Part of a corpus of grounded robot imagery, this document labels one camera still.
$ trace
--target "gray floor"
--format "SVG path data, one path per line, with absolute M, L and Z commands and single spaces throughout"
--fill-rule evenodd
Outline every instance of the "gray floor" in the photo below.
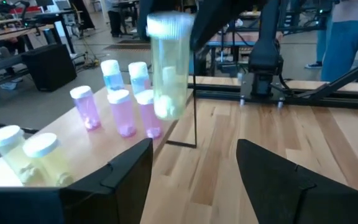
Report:
M 90 37 L 74 41 L 77 52 L 94 52 L 100 60 L 113 58 L 119 61 L 121 70 L 127 70 L 128 64 L 135 61 L 150 63 L 150 53 L 125 53 L 103 52 L 103 49 L 120 39 L 113 39 L 107 25 L 103 22 L 101 13 L 91 14 L 96 30 L 88 34 Z M 33 44 L 43 44 L 43 40 L 37 39 Z M 314 32 L 290 35 L 283 39 L 282 55 L 285 60 L 283 75 L 285 78 L 298 80 L 318 80 L 318 70 L 305 70 L 306 63 L 315 60 L 316 34 Z M 124 81 L 129 83 L 129 75 L 122 74 Z M 52 92 L 39 92 L 29 78 L 25 78 L 14 91 L 4 91 L 5 99 L 0 104 L 0 123 L 17 124 L 22 127 L 41 129 L 48 125 L 63 113 L 73 107 L 69 91 L 76 86 L 89 85 L 94 92 L 103 86 L 100 68 L 85 70 L 78 74 L 76 80 L 64 87 Z

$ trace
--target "yellow vial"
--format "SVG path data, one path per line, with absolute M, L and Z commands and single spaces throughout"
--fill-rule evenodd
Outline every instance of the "yellow vial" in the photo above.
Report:
M 23 150 L 28 157 L 35 159 L 37 167 L 46 170 L 47 186 L 66 187 L 74 182 L 56 134 L 34 136 L 24 143 Z
M 24 132 L 17 125 L 0 128 L 0 155 L 24 186 L 45 184 L 44 170 L 37 169 L 31 158 L 23 152 Z

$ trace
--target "pink vial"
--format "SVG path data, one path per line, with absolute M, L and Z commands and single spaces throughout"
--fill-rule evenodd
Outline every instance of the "pink vial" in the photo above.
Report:
M 116 122 L 118 133 L 122 137 L 133 136 L 136 133 L 136 126 L 129 91 L 112 91 L 107 96 L 107 99 L 111 105 L 111 111 Z
M 157 139 L 162 134 L 161 120 L 154 113 L 153 90 L 144 90 L 135 95 L 142 115 L 143 126 L 149 138 Z
M 101 126 L 98 110 L 93 99 L 93 93 L 89 86 L 79 86 L 70 91 L 74 104 L 80 113 L 85 128 L 88 131 Z

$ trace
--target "black box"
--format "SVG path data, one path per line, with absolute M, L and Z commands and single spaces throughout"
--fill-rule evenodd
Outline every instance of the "black box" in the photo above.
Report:
M 23 54 L 22 59 L 39 91 L 55 91 L 77 77 L 64 44 L 30 50 Z

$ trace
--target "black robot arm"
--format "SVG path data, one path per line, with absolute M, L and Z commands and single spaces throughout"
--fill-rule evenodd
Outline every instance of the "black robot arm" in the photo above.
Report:
M 207 0 L 200 6 L 193 30 L 191 32 L 190 48 L 193 51 L 201 49 L 225 24 L 235 19 L 241 12 L 252 9 L 253 5 L 263 6 L 268 0 Z M 157 11 L 175 10 L 175 1 L 143 0 L 140 1 L 140 14 L 137 31 L 140 38 L 146 39 L 147 15 Z

